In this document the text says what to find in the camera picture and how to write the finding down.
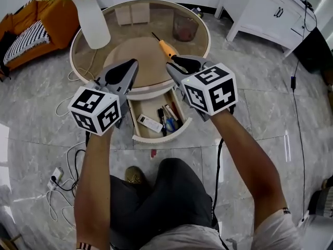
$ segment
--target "white vase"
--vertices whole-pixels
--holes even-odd
[[[106,46],[111,39],[104,15],[97,0],[73,0],[78,9],[79,22],[91,49]]]

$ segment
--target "orange screwdriver handle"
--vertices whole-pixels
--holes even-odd
[[[169,45],[167,45],[165,43],[165,41],[163,41],[163,40],[159,41],[159,45],[162,47],[162,50],[164,51],[164,53],[166,54],[166,56],[168,56],[169,58],[171,58],[172,56],[176,55],[176,52],[174,51],[174,49],[172,49],[172,47],[170,47]]]

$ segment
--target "striped cushion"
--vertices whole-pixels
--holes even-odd
[[[49,43],[49,36],[42,22],[39,20],[16,38],[5,54],[4,64],[6,65],[24,52],[41,43]]]

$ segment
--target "remote control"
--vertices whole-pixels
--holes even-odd
[[[141,114],[139,118],[137,119],[137,122],[140,124],[146,126],[147,128],[155,131],[160,132],[163,128],[163,125],[161,123],[158,123],[157,121],[154,121],[151,118],[148,118],[147,116]]]

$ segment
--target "white t-shirt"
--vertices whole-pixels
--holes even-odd
[[[215,229],[183,225],[160,234],[140,250],[222,250]],[[300,238],[291,214],[281,209],[263,221],[253,236],[252,250],[301,250]]]

